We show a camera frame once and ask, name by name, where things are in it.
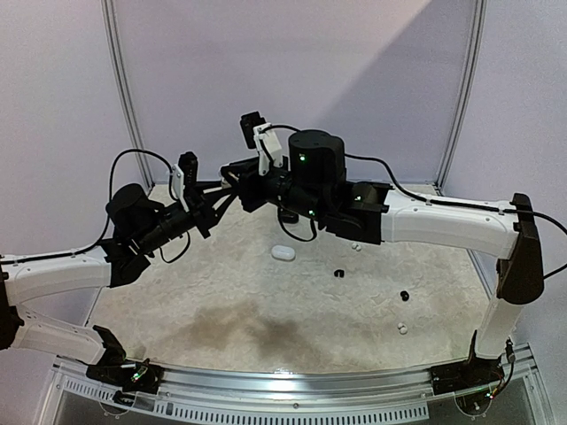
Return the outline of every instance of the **gray floor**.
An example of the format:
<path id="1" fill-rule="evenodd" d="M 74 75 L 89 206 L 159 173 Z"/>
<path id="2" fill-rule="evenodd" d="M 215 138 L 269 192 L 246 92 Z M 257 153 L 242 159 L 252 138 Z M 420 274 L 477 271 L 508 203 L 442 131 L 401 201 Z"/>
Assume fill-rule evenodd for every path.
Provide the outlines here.
<path id="1" fill-rule="evenodd" d="M 170 202 L 166 187 L 152 197 Z M 306 220 L 290 230 L 309 234 Z M 103 290 L 89 323 L 110 328 L 129 357 L 171 365 L 358 372 L 466 356 L 488 304 L 463 250 L 391 243 L 357 252 L 325 233 L 299 243 L 278 227 L 275 207 L 248 214 L 238 201 L 212 234 L 191 231 L 178 262 L 155 259 L 135 284 Z M 172 242 L 166 258 L 184 244 Z M 275 244 L 293 247 L 295 261 L 272 259 Z"/>

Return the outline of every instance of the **white plastic forearm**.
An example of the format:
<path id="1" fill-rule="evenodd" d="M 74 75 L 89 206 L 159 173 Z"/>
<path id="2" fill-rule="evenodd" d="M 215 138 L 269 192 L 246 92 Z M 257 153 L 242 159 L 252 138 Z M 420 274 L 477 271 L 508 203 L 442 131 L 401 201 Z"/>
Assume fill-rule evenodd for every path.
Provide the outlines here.
<path id="1" fill-rule="evenodd" d="M 10 276 L 5 283 L 10 305 L 68 290 L 103 288 L 110 284 L 111 266 L 105 261 L 105 252 L 100 247 L 75 257 L 30 261 L 3 269 Z"/>
<path id="2" fill-rule="evenodd" d="M 513 305 L 493 295 L 475 342 L 475 353 L 482 359 L 498 359 L 514 330 L 523 305 Z"/>
<path id="3" fill-rule="evenodd" d="M 433 197 L 427 199 L 514 208 L 509 201 L 483 202 Z M 454 246 L 509 259 L 517 239 L 515 214 L 500 215 L 453 206 L 427 205 L 412 201 L 397 190 L 388 192 L 384 202 L 389 211 L 382 214 L 382 239 L 386 242 L 424 242 Z"/>
<path id="4" fill-rule="evenodd" d="M 19 327 L 12 348 L 28 348 L 96 364 L 105 353 L 100 335 L 92 328 L 71 325 L 44 316 L 23 305 L 18 315 L 25 322 Z"/>

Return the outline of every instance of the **beige marble tabletop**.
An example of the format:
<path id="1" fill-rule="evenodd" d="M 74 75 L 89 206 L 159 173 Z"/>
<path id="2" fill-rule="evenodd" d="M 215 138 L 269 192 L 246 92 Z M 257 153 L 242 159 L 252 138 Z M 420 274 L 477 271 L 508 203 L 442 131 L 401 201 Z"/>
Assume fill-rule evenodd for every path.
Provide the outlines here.
<path id="1" fill-rule="evenodd" d="M 165 186 L 151 197 L 171 202 Z M 308 236 L 307 220 L 290 230 Z M 249 214 L 238 201 L 210 238 L 190 233 L 179 261 L 155 259 L 137 282 L 104 289 L 97 301 L 89 323 L 110 328 L 130 358 L 253 372 L 409 367 L 466 356 L 488 304 L 464 250 L 362 243 L 356 251 L 326 233 L 300 243 L 281 231 L 274 206 Z M 166 258 L 184 244 L 166 246 Z M 276 244 L 297 258 L 272 259 Z"/>

